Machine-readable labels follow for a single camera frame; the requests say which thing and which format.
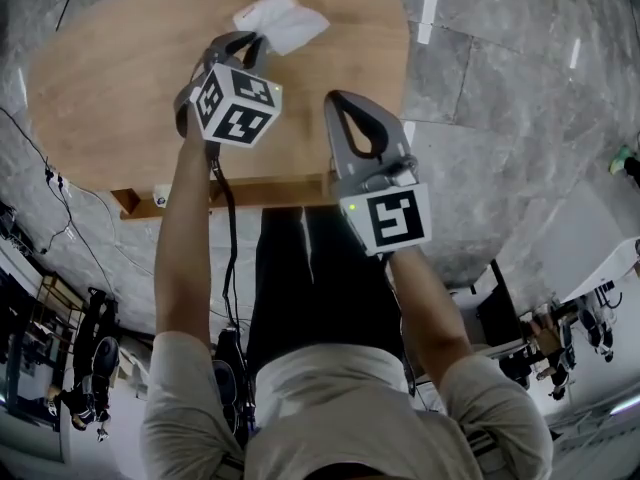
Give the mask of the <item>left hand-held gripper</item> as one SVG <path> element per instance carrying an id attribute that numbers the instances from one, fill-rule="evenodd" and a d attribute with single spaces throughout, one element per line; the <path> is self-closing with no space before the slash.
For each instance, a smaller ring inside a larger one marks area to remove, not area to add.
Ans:
<path id="1" fill-rule="evenodd" d="M 283 87 L 263 77 L 268 41 L 253 31 L 215 38 L 174 100 L 175 125 L 187 136 L 188 112 L 206 141 L 253 147 L 282 110 Z"/>

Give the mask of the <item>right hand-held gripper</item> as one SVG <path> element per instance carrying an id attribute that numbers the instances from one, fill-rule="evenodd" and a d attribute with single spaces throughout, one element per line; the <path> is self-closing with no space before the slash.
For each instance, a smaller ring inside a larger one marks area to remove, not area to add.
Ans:
<path id="1" fill-rule="evenodd" d="M 429 188 L 400 120 L 373 100 L 331 90 L 324 116 L 340 210 L 368 256 L 393 253 L 432 239 Z M 369 167 L 370 161 L 386 161 Z"/>

